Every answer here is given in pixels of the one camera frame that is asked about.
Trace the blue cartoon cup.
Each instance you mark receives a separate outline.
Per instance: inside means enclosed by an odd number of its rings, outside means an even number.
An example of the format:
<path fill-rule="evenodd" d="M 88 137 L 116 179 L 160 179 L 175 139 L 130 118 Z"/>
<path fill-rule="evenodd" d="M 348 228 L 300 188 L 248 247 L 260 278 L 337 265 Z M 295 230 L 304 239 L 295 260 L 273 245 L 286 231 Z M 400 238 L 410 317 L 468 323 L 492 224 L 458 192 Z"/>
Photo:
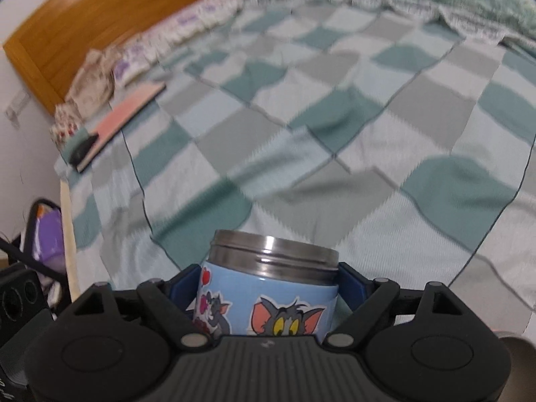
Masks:
<path fill-rule="evenodd" d="M 218 230 L 201 266 L 194 323 L 214 338 L 329 331 L 338 296 L 335 250 Z"/>

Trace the stainless steel cup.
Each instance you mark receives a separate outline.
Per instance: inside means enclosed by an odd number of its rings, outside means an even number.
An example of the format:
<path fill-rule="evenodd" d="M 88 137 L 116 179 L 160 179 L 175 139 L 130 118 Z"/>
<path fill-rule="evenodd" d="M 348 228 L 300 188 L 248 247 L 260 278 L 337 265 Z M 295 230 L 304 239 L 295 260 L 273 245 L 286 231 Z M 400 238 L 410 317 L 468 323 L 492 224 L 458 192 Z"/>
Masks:
<path fill-rule="evenodd" d="M 507 347 L 512 361 L 500 402 L 536 402 L 536 350 L 528 338 L 501 331 L 497 337 Z"/>

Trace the purple bag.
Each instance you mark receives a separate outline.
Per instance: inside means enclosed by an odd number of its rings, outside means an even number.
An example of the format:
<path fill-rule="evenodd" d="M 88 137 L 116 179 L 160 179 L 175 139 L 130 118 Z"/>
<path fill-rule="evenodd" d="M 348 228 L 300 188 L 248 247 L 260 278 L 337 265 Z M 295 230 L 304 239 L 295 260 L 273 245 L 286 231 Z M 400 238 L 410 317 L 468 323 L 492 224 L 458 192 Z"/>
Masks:
<path fill-rule="evenodd" d="M 23 251 L 34 262 L 59 276 L 66 275 L 61 209 L 44 198 L 35 200 L 26 224 Z"/>

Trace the checkered green blanket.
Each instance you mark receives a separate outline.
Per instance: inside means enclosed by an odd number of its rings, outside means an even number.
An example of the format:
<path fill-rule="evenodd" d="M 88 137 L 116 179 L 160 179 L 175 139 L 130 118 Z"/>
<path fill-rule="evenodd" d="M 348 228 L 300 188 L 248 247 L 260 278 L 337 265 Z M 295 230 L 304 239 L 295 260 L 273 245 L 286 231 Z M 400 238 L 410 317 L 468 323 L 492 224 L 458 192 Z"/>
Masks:
<path fill-rule="evenodd" d="M 449 285 L 535 335 L 535 57 L 438 17 L 247 0 L 154 63 L 165 89 L 69 187 L 76 292 L 201 261 L 219 229 Z"/>

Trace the crumpled floral cloth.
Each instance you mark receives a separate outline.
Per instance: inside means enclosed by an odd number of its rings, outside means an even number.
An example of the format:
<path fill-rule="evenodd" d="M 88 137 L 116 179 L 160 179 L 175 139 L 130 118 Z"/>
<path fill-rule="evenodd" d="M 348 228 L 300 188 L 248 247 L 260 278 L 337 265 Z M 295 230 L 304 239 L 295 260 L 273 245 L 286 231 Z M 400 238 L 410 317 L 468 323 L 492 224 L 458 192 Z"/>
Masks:
<path fill-rule="evenodd" d="M 88 51 L 64 102 L 55 105 L 55 123 L 50 133 L 58 150 L 111 98 L 115 90 L 114 68 L 120 57 L 115 46 Z"/>

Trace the purple floral pillow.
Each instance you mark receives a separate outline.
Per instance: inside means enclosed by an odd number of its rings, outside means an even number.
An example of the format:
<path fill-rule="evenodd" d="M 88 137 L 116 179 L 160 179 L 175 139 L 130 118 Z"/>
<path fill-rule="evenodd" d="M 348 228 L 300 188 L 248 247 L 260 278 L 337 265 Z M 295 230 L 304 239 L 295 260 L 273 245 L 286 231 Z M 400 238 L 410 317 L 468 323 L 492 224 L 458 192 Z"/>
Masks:
<path fill-rule="evenodd" d="M 121 57 L 114 67 L 115 87 L 131 83 L 175 46 L 226 23 L 243 5 L 244 0 L 198 0 L 131 37 L 120 47 Z"/>

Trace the wooden headboard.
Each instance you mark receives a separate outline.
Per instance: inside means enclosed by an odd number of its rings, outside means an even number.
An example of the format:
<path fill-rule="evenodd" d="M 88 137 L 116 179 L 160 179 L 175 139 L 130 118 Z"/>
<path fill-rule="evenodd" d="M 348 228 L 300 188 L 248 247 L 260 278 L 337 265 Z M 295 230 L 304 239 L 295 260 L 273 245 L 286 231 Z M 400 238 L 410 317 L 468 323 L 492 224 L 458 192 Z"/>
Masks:
<path fill-rule="evenodd" d="M 49 114 L 90 49 L 120 44 L 197 0 L 46 0 L 3 44 L 7 59 Z"/>

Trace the white wall switch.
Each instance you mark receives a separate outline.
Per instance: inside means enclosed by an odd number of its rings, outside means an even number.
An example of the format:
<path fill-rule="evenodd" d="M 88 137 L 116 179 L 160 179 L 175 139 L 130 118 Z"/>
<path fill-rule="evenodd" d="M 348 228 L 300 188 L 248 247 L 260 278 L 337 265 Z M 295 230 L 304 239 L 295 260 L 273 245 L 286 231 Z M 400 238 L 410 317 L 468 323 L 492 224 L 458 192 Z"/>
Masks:
<path fill-rule="evenodd" d="M 29 93 L 25 90 L 19 91 L 11 102 L 5 108 L 5 115 L 7 120 L 18 129 L 20 127 L 19 115 L 21 111 L 27 106 L 30 100 Z"/>

